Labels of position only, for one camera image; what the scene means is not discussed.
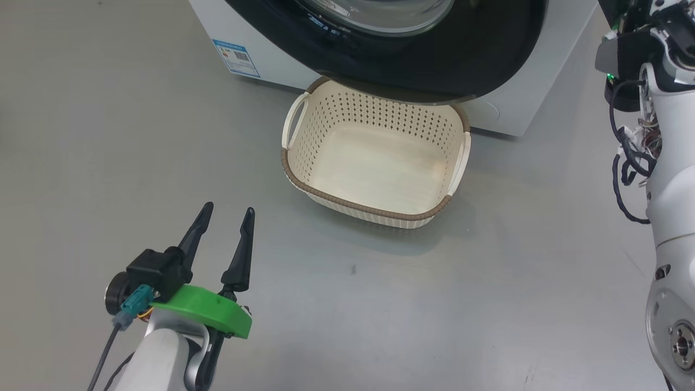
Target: floor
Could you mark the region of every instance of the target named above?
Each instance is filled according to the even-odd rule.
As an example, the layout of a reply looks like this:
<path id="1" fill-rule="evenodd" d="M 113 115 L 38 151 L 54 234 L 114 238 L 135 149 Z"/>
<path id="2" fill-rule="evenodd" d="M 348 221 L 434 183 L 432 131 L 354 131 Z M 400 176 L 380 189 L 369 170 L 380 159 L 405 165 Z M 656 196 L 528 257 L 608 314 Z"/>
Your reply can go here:
<path id="1" fill-rule="evenodd" d="M 523 138 L 474 134 L 452 202 L 403 232 L 289 184 L 297 92 L 230 75 L 186 0 L 0 2 L 4 388 L 86 388 L 111 277 L 212 200 L 193 267 L 211 290 L 257 212 L 239 295 L 254 325 L 212 390 L 664 389 L 644 331 L 651 231 L 610 184 L 606 29 L 595 15 Z M 625 198 L 644 209 L 642 191 Z M 144 329 L 117 338 L 105 374 Z"/>

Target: beige plastic basket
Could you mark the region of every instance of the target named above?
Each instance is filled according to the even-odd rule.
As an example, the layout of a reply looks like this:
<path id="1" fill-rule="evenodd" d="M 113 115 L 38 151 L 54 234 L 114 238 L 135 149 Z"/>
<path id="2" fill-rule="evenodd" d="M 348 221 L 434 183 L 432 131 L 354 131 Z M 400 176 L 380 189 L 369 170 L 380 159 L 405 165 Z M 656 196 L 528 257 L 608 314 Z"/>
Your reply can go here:
<path id="1" fill-rule="evenodd" d="M 295 100 L 282 133 L 282 166 L 299 190 L 399 228 L 421 227 L 444 209 L 470 151 L 458 107 L 392 102 L 323 78 Z"/>

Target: blue and white sticker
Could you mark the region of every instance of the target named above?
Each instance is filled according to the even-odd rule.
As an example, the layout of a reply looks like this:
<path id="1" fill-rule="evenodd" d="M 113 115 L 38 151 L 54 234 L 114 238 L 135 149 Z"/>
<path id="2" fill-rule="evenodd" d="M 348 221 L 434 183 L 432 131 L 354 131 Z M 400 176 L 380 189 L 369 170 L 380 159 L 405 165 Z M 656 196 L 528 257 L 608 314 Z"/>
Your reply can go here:
<path id="1" fill-rule="evenodd" d="M 230 72 L 244 76 L 261 77 L 245 47 L 218 40 L 213 40 L 213 43 Z"/>

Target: black round door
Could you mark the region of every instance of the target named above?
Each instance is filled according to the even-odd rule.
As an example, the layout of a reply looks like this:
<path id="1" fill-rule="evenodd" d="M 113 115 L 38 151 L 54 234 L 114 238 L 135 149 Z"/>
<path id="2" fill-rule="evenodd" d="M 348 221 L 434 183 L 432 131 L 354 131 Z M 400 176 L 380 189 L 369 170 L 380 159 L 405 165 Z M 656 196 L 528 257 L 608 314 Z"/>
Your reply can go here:
<path id="1" fill-rule="evenodd" d="M 547 0 L 226 0 L 266 38 L 341 84 L 402 102 L 487 94 L 521 68 Z"/>

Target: green bracket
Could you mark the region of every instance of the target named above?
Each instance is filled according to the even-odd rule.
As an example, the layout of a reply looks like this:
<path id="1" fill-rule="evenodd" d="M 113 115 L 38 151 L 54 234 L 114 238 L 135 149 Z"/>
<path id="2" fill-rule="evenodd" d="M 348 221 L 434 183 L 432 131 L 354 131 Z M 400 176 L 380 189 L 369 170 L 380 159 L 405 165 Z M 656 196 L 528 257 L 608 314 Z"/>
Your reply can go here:
<path id="1" fill-rule="evenodd" d="M 223 333 L 247 339 L 251 316 L 228 298 L 193 285 L 184 285 L 166 303 L 154 301 L 152 307 L 171 310 Z"/>

